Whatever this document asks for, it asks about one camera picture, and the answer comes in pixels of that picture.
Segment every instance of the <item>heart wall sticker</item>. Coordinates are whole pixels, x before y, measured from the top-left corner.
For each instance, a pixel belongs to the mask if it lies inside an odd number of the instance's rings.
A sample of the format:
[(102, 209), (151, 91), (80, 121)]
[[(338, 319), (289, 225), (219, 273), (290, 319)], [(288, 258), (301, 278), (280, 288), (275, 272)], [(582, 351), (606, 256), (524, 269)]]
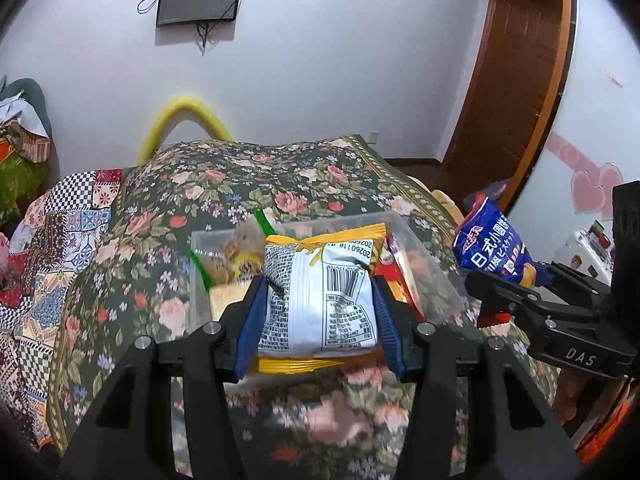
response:
[(612, 190), (614, 186), (624, 182), (620, 170), (611, 162), (598, 166), (555, 132), (551, 132), (545, 147), (574, 170), (571, 196), (574, 199), (575, 213), (600, 211), (602, 220), (612, 220)]

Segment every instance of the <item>das logo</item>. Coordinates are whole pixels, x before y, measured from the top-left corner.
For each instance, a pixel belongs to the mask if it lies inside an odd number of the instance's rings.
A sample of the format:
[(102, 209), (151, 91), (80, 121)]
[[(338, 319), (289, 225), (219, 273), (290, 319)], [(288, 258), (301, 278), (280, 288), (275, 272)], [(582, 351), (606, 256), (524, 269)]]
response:
[(567, 352), (566, 359), (571, 359), (576, 363), (584, 364), (585, 366), (592, 366), (596, 361), (596, 356), (592, 355), (586, 358), (585, 352), (582, 352), (578, 357), (576, 357), (578, 351), (575, 348), (570, 348)]

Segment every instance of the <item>baseboard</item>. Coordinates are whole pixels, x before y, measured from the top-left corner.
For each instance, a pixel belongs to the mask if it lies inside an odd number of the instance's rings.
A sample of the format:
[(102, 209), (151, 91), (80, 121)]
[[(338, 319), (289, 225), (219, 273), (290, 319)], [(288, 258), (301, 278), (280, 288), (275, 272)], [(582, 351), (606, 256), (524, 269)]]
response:
[(403, 166), (434, 166), (437, 168), (441, 164), (437, 158), (386, 158), (385, 160), (395, 168)]

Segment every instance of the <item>dark floor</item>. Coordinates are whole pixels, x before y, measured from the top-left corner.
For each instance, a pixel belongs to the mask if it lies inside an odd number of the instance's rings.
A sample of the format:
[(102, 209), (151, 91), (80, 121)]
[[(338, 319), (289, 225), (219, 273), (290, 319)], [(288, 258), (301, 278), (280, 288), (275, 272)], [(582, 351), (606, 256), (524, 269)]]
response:
[(464, 211), (462, 201), (466, 196), (465, 191), (436, 160), (392, 158), (388, 162), (403, 173), (417, 178), (429, 189), (439, 189), (446, 193), (460, 208), (460, 211)]

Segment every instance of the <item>pink heart decal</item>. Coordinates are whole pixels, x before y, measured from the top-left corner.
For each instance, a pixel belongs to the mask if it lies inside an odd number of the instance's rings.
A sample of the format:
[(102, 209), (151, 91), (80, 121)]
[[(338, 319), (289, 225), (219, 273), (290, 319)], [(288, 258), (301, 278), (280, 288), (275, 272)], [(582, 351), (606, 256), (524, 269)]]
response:
[(597, 213), (606, 201), (602, 186), (595, 186), (586, 171), (576, 171), (571, 178), (571, 195), (574, 198), (574, 210), (577, 213)]
[(602, 168), (600, 168), (600, 175), (598, 176), (598, 184), (602, 186), (602, 190), (605, 194), (605, 203), (602, 206), (602, 219), (613, 219), (613, 188), (622, 184), (622, 174), (620, 170), (608, 162)]

